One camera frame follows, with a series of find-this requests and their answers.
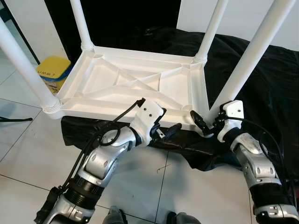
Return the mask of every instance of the white plastic table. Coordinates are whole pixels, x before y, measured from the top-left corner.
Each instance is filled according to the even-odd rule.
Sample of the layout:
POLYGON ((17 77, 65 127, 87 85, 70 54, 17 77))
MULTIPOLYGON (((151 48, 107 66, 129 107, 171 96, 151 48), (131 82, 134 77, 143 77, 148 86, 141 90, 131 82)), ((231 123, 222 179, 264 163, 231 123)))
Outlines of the white plastic table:
MULTIPOLYGON (((112 120, 142 97, 167 109, 160 121, 164 127, 178 122, 185 130, 197 130, 190 110, 208 124, 219 106, 234 100, 268 48, 296 0, 275 0, 252 41, 218 95, 208 106, 204 66, 228 0, 218 0, 200 49, 195 57, 94 46, 80 0, 71 0, 81 38, 82 54, 63 87, 53 96, 0 19, 0 46, 53 119, 63 116, 112 120)), ((121 121, 130 122, 135 111, 121 121)))

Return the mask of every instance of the wire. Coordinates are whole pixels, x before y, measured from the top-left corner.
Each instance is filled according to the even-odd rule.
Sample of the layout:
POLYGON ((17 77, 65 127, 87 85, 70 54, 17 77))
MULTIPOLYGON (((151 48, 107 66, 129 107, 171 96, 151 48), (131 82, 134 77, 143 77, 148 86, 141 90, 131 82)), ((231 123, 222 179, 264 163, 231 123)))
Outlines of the wire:
MULTIPOLYGON (((286 188, 286 179, 288 178, 289 181, 290 181, 290 187, 291 187, 291 190, 292 190, 292 197, 293 197, 293 204, 295 206, 295 208, 297 208, 297 201, 296 201, 296 192, 295 192, 295 188, 294 188, 294 183, 293 183, 293 179, 288 175, 288 172, 287 172, 287 169, 286 169, 286 166, 285 166, 285 161, 284 161, 284 157, 283 157, 283 145, 282 145, 282 150, 280 150, 280 147, 277 143, 277 141, 275 140, 275 138, 270 134, 270 132, 268 132, 264 127, 260 126, 259 124, 253 122, 253 121, 250 121, 250 120, 247 120, 247 119, 243 119, 243 118, 235 118, 235 117, 229 117, 229 116, 225 116, 225 119, 231 119, 231 120, 240 120, 240 121, 245 121, 247 123, 250 123, 252 125, 255 125, 257 126, 258 128, 262 129, 264 131, 264 133, 268 134, 270 136, 270 138, 273 140, 276 148, 277 148, 277 152, 278 152, 278 156, 279 156, 279 159, 280 159, 280 164, 281 164, 281 172, 282 172, 282 180, 283 180, 283 187, 284 187, 284 190, 285 192, 288 192, 287 188, 286 188)), ((268 153, 266 152, 265 148, 263 147, 263 144, 262 144, 262 137, 263 137, 263 134, 261 134, 260 138, 259 138, 259 145, 261 147, 261 150, 262 152, 265 154, 265 156, 272 162, 272 163, 276 163, 275 161, 273 161, 273 159, 271 159, 271 157, 269 157, 268 153)))
POLYGON ((1 122, 23 122, 23 121, 31 121, 33 120, 32 118, 27 118, 27 119, 8 119, 4 117, 0 117, 0 123, 1 122))
MULTIPOLYGON (((145 101, 144 98, 140 99, 140 100, 137 100, 136 102, 134 102, 126 111, 124 111, 122 114, 120 114, 119 116, 117 116, 114 120, 112 121, 109 121, 108 123, 104 124, 103 126, 99 127, 99 130, 94 133, 92 135, 92 137, 88 140, 87 144, 84 146, 84 148, 81 150, 79 156, 77 157, 76 161, 75 161, 75 164, 73 165, 68 177, 66 178, 64 184, 59 187, 61 189, 61 193, 63 193, 66 189, 67 189, 67 186, 68 186, 68 183, 70 182, 71 180, 71 177, 73 176, 74 172, 75 172, 75 169, 76 167, 78 166, 78 163, 80 162, 80 165, 78 166, 78 169, 76 171, 76 173, 80 170, 80 168, 82 167, 84 161, 86 160, 88 154, 90 153, 90 149, 92 148, 92 144, 93 142, 99 138, 99 135, 106 131, 109 127, 111 127, 111 125, 113 125, 116 121, 118 121, 120 118, 122 118, 124 115, 126 115, 128 112, 130 112, 136 105, 138 106, 141 106, 143 104, 143 102, 145 101)), ((99 140, 99 143, 100 145, 103 145, 103 146, 108 146, 108 145, 111 145, 113 144, 117 138, 119 137, 120 135, 120 129, 117 129, 117 134, 116 136, 108 143, 102 143, 102 137, 100 138, 99 140)))

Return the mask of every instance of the white wall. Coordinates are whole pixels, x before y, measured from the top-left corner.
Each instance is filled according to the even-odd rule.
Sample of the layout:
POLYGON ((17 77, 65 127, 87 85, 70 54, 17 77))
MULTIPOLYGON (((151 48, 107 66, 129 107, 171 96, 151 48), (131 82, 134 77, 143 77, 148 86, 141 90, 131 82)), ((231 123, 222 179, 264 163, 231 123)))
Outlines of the white wall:
MULTIPOLYGON (((182 0, 177 28, 205 32, 217 0, 182 0)), ((251 40, 273 0, 230 0, 218 34, 251 40)), ((299 50, 299 1, 274 37, 272 45, 299 50)))
POLYGON ((44 0, 5 0, 39 61, 67 58, 44 0))

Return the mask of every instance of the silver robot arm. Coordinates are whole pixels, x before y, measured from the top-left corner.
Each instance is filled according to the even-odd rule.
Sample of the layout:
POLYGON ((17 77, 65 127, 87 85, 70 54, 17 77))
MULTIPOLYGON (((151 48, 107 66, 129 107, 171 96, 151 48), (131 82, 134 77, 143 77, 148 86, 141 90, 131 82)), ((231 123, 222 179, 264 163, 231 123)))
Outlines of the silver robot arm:
POLYGON ((37 213, 35 219, 37 224, 88 223, 97 201, 117 168, 120 156, 138 145, 148 145, 154 136, 162 139, 167 135, 159 129, 159 120, 166 110, 154 101, 144 99, 138 106, 130 127, 125 126, 106 132, 100 146, 90 152, 78 172, 69 181, 67 190, 59 194, 57 200, 55 196, 58 193, 55 191, 58 192, 59 189, 51 190, 44 206, 37 213), (47 217, 43 218, 46 214, 44 211, 49 210, 51 202, 52 204, 55 202, 55 205, 47 217))
POLYGON ((284 192, 272 162, 263 153, 259 142, 241 130, 243 103, 235 100, 220 107, 219 116, 209 129, 194 111, 191 116, 203 134, 217 135, 220 142, 230 145, 243 170, 247 186, 255 205, 254 214, 260 224, 299 224, 299 215, 284 192))

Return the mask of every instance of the black background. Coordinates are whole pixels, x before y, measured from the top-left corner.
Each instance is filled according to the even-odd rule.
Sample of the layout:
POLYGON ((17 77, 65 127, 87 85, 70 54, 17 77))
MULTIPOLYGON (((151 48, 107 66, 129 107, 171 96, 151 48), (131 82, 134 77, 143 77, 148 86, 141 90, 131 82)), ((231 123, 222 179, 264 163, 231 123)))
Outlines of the black background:
MULTIPOLYGON (((81 4, 91 40, 96 46, 148 51, 141 40, 145 33, 148 35, 147 29, 153 26, 175 28, 180 2, 84 0, 81 4)), ((81 53, 81 41, 70 1, 45 0, 45 3, 65 52, 75 63, 81 53)))

